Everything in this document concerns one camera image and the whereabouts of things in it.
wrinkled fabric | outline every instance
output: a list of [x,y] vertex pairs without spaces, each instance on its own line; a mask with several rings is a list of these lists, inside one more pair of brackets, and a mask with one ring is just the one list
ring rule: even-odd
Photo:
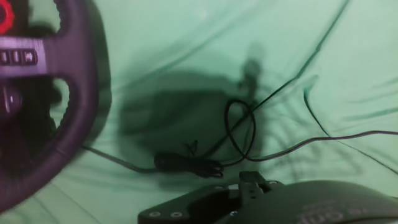
[[[139,167],[156,152],[183,152],[198,141],[203,154],[225,135],[230,98],[258,103],[294,78],[331,26],[342,0],[96,0],[104,21],[111,69],[90,145]],[[32,22],[59,19],[52,3],[33,1]],[[315,136],[398,131],[398,2],[351,0],[300,78],[256,112],[253,156],[287,149]],[[261,68],[245,77],[247,61]],[[67,86],[57,82],[67,107]],[[233,108],[231,120],[242,115]],[[250,124],[234,133],[243,144]],[[232,183],[241,170],[259,170],[285,184],[342,180],[398,197],[397,136],[315,142],[284,157],[226,170],[223,180],[191,174],[143,175],[88,151],[0,223],[136,223],[142,210],[198,187]],[[213,158],[237,158],[231,144]]]

black cable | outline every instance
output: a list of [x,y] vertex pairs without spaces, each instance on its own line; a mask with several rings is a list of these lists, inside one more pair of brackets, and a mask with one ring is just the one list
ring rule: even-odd
[[[280,156],[284,156],[286,154],[289,154],[291,152],[296,151],[297,149],[300,149],[301,147],[310,144],[311,142],[315,142],[315,141],[334,141],[334,140],[345,140],[345,139],[354,139],[354,138],[360,138],[360,137],[364,137],[364,136],[369,136],[372,134],[392,134],[392,135],[398,135],[397,132],[392,132],[392,131],[368,131],[365,133],[360,133],[360,134],[355,134],[352,136],[343,136],[343,137],[330,137],[328,135],[328,133],[325,132],[325,130],[323,129],[322,126],[320,126],[322,128],[322,130],[324,130],[324,132],[329,136],[329,137],[318,137],[318,138],[311,138],[311,139],[307,139],[304,140],[298,144],[296,144],[295,146],[292,146],[284,151],[281,152],[277,152],[275,154],[271,154],[268,155],[266,157],[262,157],[262,158],[258,158],[258,159],[254,159],[254,158],[250,158],[248,155],[252,149],[252,145],[254,144],[254,140],[256,137],[256,119],[254,116],[254,112],[261,107],[264,103],[266,103],[268,100],[270,100],[273,96],[275,96],[276,94],[278,94],[278,92],[280,92],[281,90],[283,90],[285,87],[287,87],[288,85],[290,85],[293,81],[299,79],[301,77],[301,75],[304,73],[304,71],[306,70],[306,68],[308,67],[308,65],[310,64],[310,62],[315,58],[315,56],[319,53],[319,51],[321,50],[321,47],[324,43],[324,41],[326,40],[326,38],[328,37],[329,33],[331,32],[332,28],[334,28],[337,20],[340,18],[341,14],[343,13],[343,11],[345,10],[346,6],[348,5],[349,0],[347,0],[341,7],[339,13],[337,14],[335,20],[332,22],[331,26],[329,27],[329,29],[327,30],[326,34],[323,36],[322,40],[319,42],[319,44],[317,45],[314,53],[312,53],[312,55],[310,56],[310,58],[305,62],[304,66],[300,69],[300,71],[298,72],[298,74],[291,80],[289,80],[287,83],[283,84],[281,87],[279,87],[275,92],[273,92],[271,95],[269,95],[265,100],[263,100],[262,102],[260,102],[256,107],[254,107],[253,109],[251,109],[249,107],[249,105],[241,100],[230,100],[228,101],[225,111],[224,111],[224,125],[225,125],[225,130],[226,130],[226,136],[221,138],[208,152],[206,152],[204,155],[197,157],[196,153],[197,153],[197,142],[195,142],[192,146],[187,146],[187,149],[190,152],[191,157],[186,157],[186,156],[181,156],[179,154],[176,153],[161,153],[161,154],[157,154],[155,156],[154,159],[154,164],[155,164],[155,169],[143,169],[140,167],[136,167],[134,165],[132,165],[129,162],[126,162],[124,160],[118,159],[117,157],[114,156],[110,156],[108,154],[105,154],[99,150],[93,149],[91,147],[87,147],[87,146],[83,146],[84,149],[89,150],[107,160],[113,161],[127,169],[133,170],[135,172],[138,173],[142,173],[142,174],[150,174],[150,173],[156,173],[156,172],[192,172],[200,177],[203,178],[208,178],[208,177],[222,177],[223,176],[223,171],[225,167],[229,167],[229,166],[233,166],[236,164],[239,164],[240,162],[242,162],[243,160],[248,160],[251,162],[263,162],[263,161],[268,161],[271,159],[275,159],[278,158]],[[243,106],[246,107],[246,109],[248,109],[248,111],[245,113],[245,115],[232,127],[230,128],[229,126],[229,109],[230,107],[234,104],[234,103],[239,103]],[[251,138],[251,142],[250,145],[247,149],[246,152],[243,152],[238,144],[236,143],[232,132],[239,127],[244,120],[246,120],[246,118],[250,117],[252,120],[252,124],[253,124],[253,134],[252,134],[252,138]],[[229,163],[229,164],[220,164],[218,161],[214,161],[211,159],[207,159],[210,156],[212,156],[220,147],[221,145],[229,138],[229,140],[232,142],[235,150],[237,150],[239,152],[239,154],[241,155],[241,158],[235,162]],[[376,162],[378,162],[379,164],[383,165],[384,167],[388,168],[389,170],[393,171],[394,173],[396,173],[398,175],[398,172],[388,166],[386,166],[385,164],[383,164],[382,162],[378,161],[377,159],[359,151],[360,153],[364,154],[365,156],[370,157],[371,159],[375,160]]]

steering wheel rim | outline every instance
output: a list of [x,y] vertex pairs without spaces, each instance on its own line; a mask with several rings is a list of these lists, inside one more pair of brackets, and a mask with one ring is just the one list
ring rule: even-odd
[[[53,139],[29,164],[15,174],[0,172],[0,213],[47,185],[71,161],[88,137],[98,110],[98,71],[91,23],[85,0],[54,0],[60,14],[60,30],[44,39],[0,37],[0,49],[22,54],[22,62],[0,66],[10,79],[51,75],[69,86],[69,104]],[[25,64],[26,49],[35,63]]]

steering wheel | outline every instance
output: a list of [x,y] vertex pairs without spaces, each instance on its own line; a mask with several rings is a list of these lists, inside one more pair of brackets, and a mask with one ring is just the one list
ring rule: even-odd
[[16,174],[0,171],[0,213],[49,183],[71,161],[87,138],[98,110],[98,71],[85,0],[54,0],[60,30],[43,39],[0,37],[0,75],[5,79],[51,75],[69,87],[67,112],[44,150]]

